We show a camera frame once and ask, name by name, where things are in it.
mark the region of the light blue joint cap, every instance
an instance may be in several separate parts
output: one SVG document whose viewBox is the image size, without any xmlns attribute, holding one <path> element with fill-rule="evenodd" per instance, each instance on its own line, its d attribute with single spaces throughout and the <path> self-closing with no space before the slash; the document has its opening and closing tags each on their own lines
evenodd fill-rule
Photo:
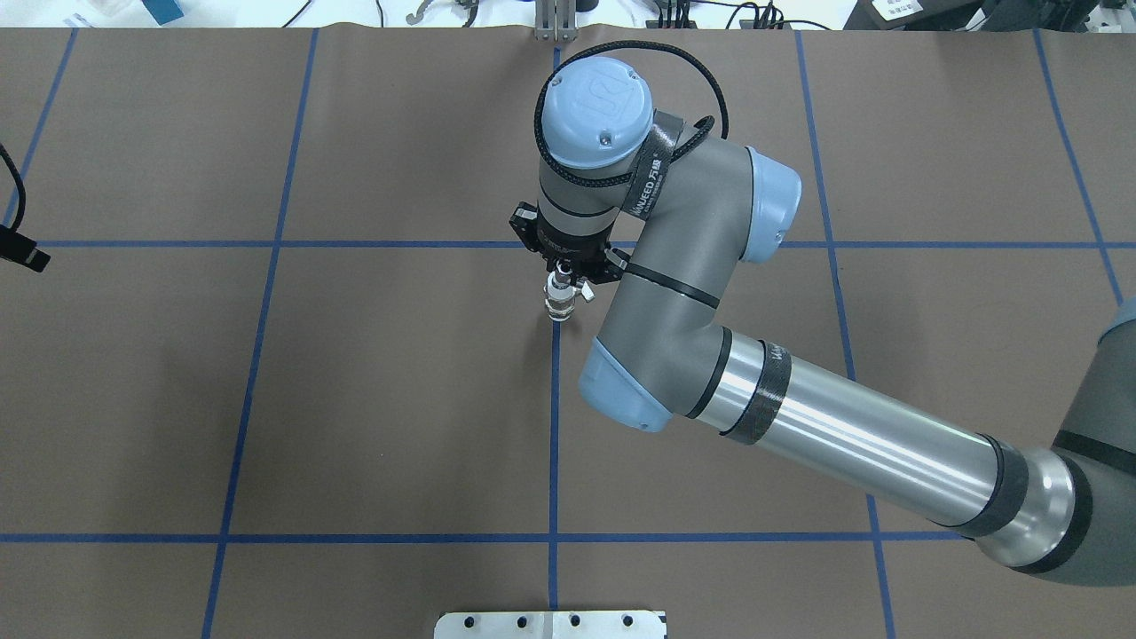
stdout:
<svg viewBox="0 0 1136 639">
<path fill-rule="evenodd" d="M 793 225 L 801 204 L 801 176 L 752 147 L 746 149 L 753 164 L 753 211 L 742 262 L 759 264 L 774 256 Z"/>
<path fill-rule="evenodd" d="M 579 393 L 592 408 L 625 426 L 654 433 L 670 421 L 670 410 L 608 352 L 599 338 L 592 340 L 592 352 L 579 376 Z"/>
<path fill-rule="evenodd" d="M 1101 340 L 1103 340 L 1104 335 L 1108 335 L 1109 331 L 1112 329 L 1133 321 L 1136 321 L 1136 297 L 1128 298 L 1128 301 L 1120 305 L 1120 310 L 1117 312 L 1117 317 L 1112 321 L 1112 325 L 1109 326 L 1106 331 L 1101 333 Z"/>
<path fill-rule="evenodd" d="M 544 140 L 569 168 L 601 168 L 632 155 L 646 139 L 654 107 L 635 69 L 603 56 L 562 67 L 544 96 Z"/>
</svg>

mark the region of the white metal plate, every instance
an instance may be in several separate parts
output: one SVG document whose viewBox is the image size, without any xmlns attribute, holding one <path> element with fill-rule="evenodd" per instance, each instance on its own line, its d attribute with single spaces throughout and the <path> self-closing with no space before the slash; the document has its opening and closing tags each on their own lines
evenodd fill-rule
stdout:
<svg viewBox="0 0 1136 639">
<path fill-rule="evenodd" d="M 434 625 L 434 639 L 666 638 L 667 613 L 652 611 L 450 613 Z"/>
</svg>

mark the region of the horizontal blue line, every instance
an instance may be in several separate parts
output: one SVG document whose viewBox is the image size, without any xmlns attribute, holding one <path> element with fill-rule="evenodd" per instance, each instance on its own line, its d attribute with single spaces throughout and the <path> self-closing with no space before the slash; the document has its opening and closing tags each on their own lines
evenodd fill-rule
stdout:
<svg viewBox="0 0 1136 639">
<path fill-rule="evenodd" d="M 612 247 L 634 249 L 636 242 L 611 242 Z M 41 248 L 273 248 L 274 240 L 44 240 Z M 498 240 L 282 240 L 281 248 L 427 248 L 427 249 L 520 249 L 524 244 Z M 826 249 L 824 241 L 787 241 L 785 249 Z M 955 242 L 842 240 L 832 243 L 843 249 L 1136 249 L 1136 242 Z"/>
<path fill-rule="evenodd" d="M 871 541 L 863 532 L 576 532 L 471 533 L 471 534 L 229 534 L 229 543 L 765 543 L 787 541 Z M 950 531 L 880 532 L 884 541 L 954 541 Z M 217 543 L 219 534 L 150 533 L 0 533 L 0 543 Z"/>
</svg>

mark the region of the white label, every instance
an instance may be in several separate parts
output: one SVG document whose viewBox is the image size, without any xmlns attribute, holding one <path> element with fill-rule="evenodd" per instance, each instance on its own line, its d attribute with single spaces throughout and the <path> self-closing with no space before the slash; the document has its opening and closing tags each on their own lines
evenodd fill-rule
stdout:
<svg viewBox="0 0 1136 639">
<path fill-rule="evenodd" d="M 871 6 L 885 20 L 897 20 L 922 10 L 919 0 L 871 0 Z"/>
</svg>

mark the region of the blue plastic cap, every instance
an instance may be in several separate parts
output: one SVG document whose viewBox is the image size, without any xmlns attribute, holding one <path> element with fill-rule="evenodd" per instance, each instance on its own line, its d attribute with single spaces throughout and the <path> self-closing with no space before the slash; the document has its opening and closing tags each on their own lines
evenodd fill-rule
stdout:
<svg viewBox="0 0 1136 639">
<path fill-rule="evenodd" d="M 746 149 L 753 164 L 753 210 L 742 260 L 761 263 L 774 256 L 793 225 L 801 204 L 801 176 L 752 147 Z"/>
<path fill-rule="evenodd" d="M 646 139 L 654 108 L 635 69 L 603 56 L 560 69 L 544 97 L 549 152 L 570 168 L 601 168 L 632 155 Z"/>
<path fill-rule="evenodd" d="M 1101 339 L 1103 340 L 1104 335 L 1108 335 L 1109 331 L 1112 329 L 1116 329 L 1121 324 L 1127 324 L 1134 320 L 1136 320 L 1136 297 L 1128 298 L 1128 301 L 1120 305 L 1120 310 L 1117 312 L 1117 317 L 1112 321 L 1112 325 L 1109 326 L 1106 331 L 1101 333 Z"/>
<path fill-rule="evenodd" d="M 659 432 L 670 421 L 670 410 L 651 396 L 627 368 L 624 368 L 599 338 L 579 376 L 579 393 L 600 413 L 646 432 Z"/>
</svg>

